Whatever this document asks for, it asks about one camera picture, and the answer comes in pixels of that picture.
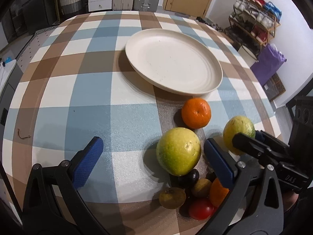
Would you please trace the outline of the person's right hand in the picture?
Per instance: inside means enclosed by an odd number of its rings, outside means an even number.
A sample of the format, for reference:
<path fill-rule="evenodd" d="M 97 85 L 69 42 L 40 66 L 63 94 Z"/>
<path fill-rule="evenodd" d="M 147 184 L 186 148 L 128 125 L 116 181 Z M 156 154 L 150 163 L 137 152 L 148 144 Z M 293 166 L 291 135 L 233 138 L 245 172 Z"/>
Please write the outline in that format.
<path fill-rule="evenodd" d="M 294 192 L 285 193 L 282 196 L 284 211 L 288 211 L 298 200 L 299 195 Z"/>

